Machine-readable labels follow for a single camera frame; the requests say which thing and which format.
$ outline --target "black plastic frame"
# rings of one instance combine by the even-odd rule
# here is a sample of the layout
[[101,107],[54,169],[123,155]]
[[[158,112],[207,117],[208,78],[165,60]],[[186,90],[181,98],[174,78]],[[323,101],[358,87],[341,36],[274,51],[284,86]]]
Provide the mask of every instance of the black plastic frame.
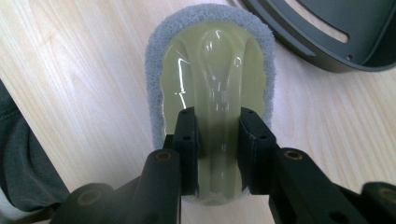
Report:
[[396,0],[299,0],[348,36],[342,43],[324,34],[284,0],[242,0],[294,53],[331,72],[378,72],[396,65]]

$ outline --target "foam pad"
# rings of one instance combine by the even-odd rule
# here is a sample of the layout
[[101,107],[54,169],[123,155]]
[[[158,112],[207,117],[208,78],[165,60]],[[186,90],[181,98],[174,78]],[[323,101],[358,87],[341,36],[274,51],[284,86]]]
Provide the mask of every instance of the foam pad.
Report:
[[185,7],[177,13],[167,17],[151,34],[146,49],[146,79],[148,90],[148,106],[151,119],[151,131],[154,148],[163,147],[163,94],[160,87],[160,75],[163,71],[163,54],[171,39],[178,32],[196,22],[201,21],[228,21],[244,27],[259,43],[264,55],[264,74],[266,87],[263,95],[263,121],[271,127],[273,112],[273,98],[276,70],[274,66],[274,36],[267,25],[251,14],[238,8],[216,4],[202,4]]

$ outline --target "wooden table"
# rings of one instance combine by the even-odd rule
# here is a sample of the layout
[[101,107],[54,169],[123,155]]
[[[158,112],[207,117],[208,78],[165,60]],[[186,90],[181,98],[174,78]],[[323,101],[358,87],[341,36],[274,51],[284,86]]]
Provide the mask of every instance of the wooden table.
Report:
[[[179,9],[236,1],[3,1],[0,78],[70,189],[140,175],[153,149],[144,71],[154,28]],[[396,184],[396,69],[333,74],[276,44],[273,132],[335,183]],[[183,203],[182,223],[272,223],[266,196]]]

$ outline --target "black metal bracket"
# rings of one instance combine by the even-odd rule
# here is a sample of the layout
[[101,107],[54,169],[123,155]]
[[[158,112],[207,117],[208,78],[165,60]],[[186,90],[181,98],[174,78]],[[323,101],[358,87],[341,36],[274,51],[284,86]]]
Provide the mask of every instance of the black metal bracket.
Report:
[[[396,223],[395,186],[368,183],[359,195],[332,183],[301,150],[280,148],[254,111],[242,108],[239,125],[242,189],[270,195],[276,223]],[[199,194],[197,130],[193,107],[180,111],[175,134],[148,155],[141,176],[115,191],[75,190],[51,223],[179,223],[180,197]]]

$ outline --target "dark gray sleeve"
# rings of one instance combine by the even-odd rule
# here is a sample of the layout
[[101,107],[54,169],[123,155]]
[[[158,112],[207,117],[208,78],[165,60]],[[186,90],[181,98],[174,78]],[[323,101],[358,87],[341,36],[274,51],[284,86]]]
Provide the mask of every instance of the dark gray sleeve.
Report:
[[25,212],[61,203],[69,194],[1,80],[0,187]]

